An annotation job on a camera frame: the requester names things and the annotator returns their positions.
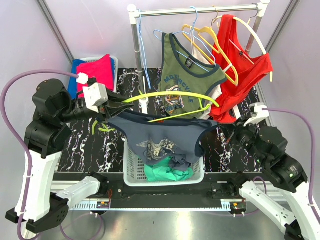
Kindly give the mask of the neon green hanger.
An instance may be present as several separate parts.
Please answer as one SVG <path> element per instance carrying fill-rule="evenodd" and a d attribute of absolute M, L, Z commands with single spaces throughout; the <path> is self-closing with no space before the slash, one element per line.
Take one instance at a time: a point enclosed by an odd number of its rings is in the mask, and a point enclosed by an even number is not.
<path fill-rule="evenodd" d="M 134 97 L 130 97 L 127 100 L 125 100 L 125 103 L 134 103 L 135 101 L 138 101 L 140 98 L 140 95 L 134 96 Z M 157 92 L 152 92 L 152 93 L 146 93 L 146 96 L 149 97 L 164 97 L 165 100 L 168 100 L 169 103 L 172 104 L 176 104 L 176 105 L 180 105 L 182 107 L 185 107 L 186 104 L 189 103 L 189 100 L 183 100 L 183 97 L 186 98 L 191 98 L 191 100 L 195 100 L 198 101 L 198 105 L 196 107 L 194 107 L 191 110 L 187 110 L 186 113 L 178 113 L 175 116 L 176 117 L 181 117 L 187 114 L 195 114 L 195 113 L 200 113 L 203 112 L 205 110 L 207 110 L 210 105 L 214 105 L 215 107 L 220 107 L 220 105 L 218 104 L 218 102 L 214 99 L 212 99 L 211 97 L 209 97 L 208 95 L 203 95 L 200 93 L 194 93 L 194 92 L 190 92 L 190 91 L 180 91 L 178 87 L 176 87 L 174 90 L 165 90 L 165 91 L 157 91 Z M 107 101 L 107 104 L 119 104 L 119 103 L 112 103 Z M 101 119 L 101 120 L 95 120 L 93 122 L 93 125 L 91 127 L 91 133 L 94 134 L 95 133 L 95 128 L 96 125 L 98 123 L 102 123 L 103 128 L 100 129 L 101 132 L 110 132 L 113 129 L 112 128 L 107 128 L 107 122 L 108 120 L 105 119 Z"/>

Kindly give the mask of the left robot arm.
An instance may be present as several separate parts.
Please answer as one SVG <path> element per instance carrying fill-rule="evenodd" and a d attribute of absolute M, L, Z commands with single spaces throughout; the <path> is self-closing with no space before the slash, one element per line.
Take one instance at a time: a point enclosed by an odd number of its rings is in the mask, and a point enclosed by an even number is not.
<path fill-rule="evenodd" d="M 8 210 L 7 220 L 18 224 L 26 222 L 26 229 L 34 234 L 58 227 L 69 209 L 84 199 L 108 194 L 108 179 L 90 172 L 77 184 L 58 193 L 51 191 L 56 164 L 65 143 L 72 134 L 68 124 L 77 120 L 99 118 L 107 121 L 133 107 L 124 98 L 108 89 L 108 100 L 99 112 L 87 108 L 84 99 L 72 99 L 64 84 L 58 79 L 41 82 L 32 101 L 36 107 L 33 120 L 27 126 L 23 140 L 25 173 L 22 186 L 27 188 L 27 198 L 22 194 L 15 208 Z"/>

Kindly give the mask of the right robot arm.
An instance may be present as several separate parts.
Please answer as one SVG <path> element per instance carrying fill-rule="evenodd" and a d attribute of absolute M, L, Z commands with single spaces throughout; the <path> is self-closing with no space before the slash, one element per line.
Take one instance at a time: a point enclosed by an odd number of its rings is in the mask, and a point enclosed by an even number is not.
<path fill-rule="evenodd" d="M 247 117 L 220 128 L 228 144 L 241 146 L 260 162 L 263 176 L 278 189 L 290 209 L 258 189 L 243 172 L 227 181 L 228 195 L 250 201 L 279 228 L 286 240 L 318 240 L 320 209 L 309 195 L 311 178 L 296 159 L 278 146 L 285 141 L 281 132 L 276 127 L 259 129 Z"/>

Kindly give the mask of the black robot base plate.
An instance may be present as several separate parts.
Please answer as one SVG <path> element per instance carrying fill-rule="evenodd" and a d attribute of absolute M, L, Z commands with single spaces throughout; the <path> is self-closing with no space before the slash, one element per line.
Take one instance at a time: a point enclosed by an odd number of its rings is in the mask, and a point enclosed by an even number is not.
<path fill-rule="evenodd" d="M 112 209 L 213 209 L 221 208 L 221 200 L 235 200 L 236 196 L 226 192 L 226 182 L 235 173 L 205 173 L 201 182 L 195 184 L 165 186 L 129 186 L 120 172 L 102 173 L 107 178 L 111 195 L 92 194 L 79 200 L 72 199 L 71 207 L 82 201 L 94 204 L 111 199 Z"/>

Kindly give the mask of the blue-grey tank top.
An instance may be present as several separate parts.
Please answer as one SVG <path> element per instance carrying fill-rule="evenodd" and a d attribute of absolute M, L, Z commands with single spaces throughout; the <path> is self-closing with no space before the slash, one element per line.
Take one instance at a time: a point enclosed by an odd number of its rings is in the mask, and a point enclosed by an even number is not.
<path fill-rule="evenodd" d="M 171 157 L 169 166 L 180 171 L 185 171 L 205 155 L 201 139 L 218 126 L 213 120 L 197 118 L 151 122 L 155 118 L 126 110 L 107 123 L 126 136 L 128 147 L 144 164 L 153 166 Z"/>

